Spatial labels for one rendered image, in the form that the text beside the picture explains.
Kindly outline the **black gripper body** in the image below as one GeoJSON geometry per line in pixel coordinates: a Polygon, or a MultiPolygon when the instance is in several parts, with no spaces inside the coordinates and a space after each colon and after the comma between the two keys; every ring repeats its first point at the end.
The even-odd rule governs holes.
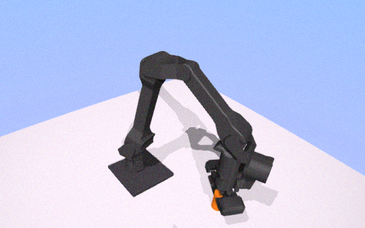
{"type": "Polygon", "coordinates": [[[245,205],[243,199],[233,192],[236,178],[242,177],[241,172],[227,174],[219,169],[219,160],[208,160],[205,163],[206,173],[211,173],[212,181],[222,195],[218,201],[221,215],[237,215],[244,212],[245,205]],[[212,171],[211,171],[212,170],[212,171]]]}

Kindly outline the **orange knob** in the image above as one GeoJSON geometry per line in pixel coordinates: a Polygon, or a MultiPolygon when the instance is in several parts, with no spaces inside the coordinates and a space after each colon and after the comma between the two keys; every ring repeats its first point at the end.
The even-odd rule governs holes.
{"type": "Polygon", "coordinates": [[[219,190],[215,190],[214,197],[212,200],[212,205],[211,205],[211,208],[215,211],[218,211],[218,206],[216,204],[215,198],[219,198],[219,197],[222,197],[222,195],[220,194],[219,190]]]}

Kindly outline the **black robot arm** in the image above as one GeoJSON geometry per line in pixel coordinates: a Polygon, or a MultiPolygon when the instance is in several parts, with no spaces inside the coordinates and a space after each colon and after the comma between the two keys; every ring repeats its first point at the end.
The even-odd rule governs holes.
{"type": "Polygon", "coordinates": [[[176,79],[187,85],[216,125],[220,140],[213,149],[221,152],[219,169],[227,174],[241,172],[234,192],[250,190],[256,180],[267,182],[274,158],[255,152],[252,126],[225,102],[197,61],[160,51],[141,59],[139,79],[142,87],[133,127],[123,146],[117,149],[125,157],[121,163],[130,174],[147,168],[143,151],[153,144],[155,133],[151,132],[150,124],[159,91],[166,79],[176,79]]]}

